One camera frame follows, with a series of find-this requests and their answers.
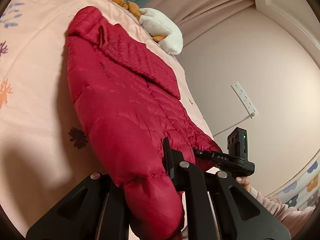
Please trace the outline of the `pink fuzzy sleeve forearm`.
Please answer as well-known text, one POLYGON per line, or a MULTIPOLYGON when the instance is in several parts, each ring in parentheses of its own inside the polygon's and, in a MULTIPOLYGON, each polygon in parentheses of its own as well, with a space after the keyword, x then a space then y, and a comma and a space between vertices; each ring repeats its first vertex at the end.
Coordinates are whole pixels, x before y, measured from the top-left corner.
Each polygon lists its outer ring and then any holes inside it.
POLYGON ((287 204, 279 204, 263 197, 261 193, 253 187, 250 188, 249 193, 286 226, 292 238, 303 228, 315 209, 315 207, 307 207, 302 211, 298 211, 295 207, 289 207, 287 204))

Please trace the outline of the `person's right hand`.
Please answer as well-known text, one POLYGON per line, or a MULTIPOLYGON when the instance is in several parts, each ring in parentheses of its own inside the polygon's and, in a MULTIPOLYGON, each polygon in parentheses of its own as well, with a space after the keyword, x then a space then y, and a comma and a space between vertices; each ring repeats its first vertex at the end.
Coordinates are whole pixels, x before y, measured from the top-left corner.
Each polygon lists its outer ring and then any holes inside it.
POLYGON ((249 177, 236 177, 236 181, 240 184, 247 192, 250 192, 250 178, 249 177))

